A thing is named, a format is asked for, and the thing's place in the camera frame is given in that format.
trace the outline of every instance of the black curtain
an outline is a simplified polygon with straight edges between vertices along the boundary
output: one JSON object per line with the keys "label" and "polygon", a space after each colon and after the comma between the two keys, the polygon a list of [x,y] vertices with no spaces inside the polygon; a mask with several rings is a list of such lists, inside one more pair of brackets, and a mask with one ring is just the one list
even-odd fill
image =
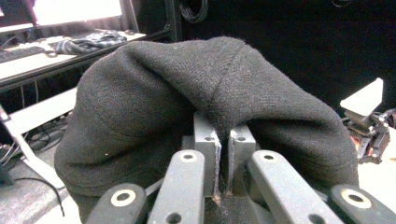
{"label": "black curtain", "polygon": [[[201,0],[190,0],[192,9]],[[384,111],[396,98],[396,2],[209,0],[205,21],[183,22],[185,39],[241,38],[305,91],[340,115],[339,106],[377,77]]]}

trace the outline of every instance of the black knit hat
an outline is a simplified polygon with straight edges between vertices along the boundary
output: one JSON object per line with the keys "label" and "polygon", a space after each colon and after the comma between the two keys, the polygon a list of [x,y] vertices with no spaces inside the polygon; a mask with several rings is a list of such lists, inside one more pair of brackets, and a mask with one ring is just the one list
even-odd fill
{"label": "black knit hat", "polygon": [[229,37],[134,42],[95,63],[78,84],[55,155],[58,175],[85,195],[125,181],[149,185],[190,132],[196,110],[222,140],[246,123],[262,147],[326,188],[358,184],[356,151],[332,109]]}

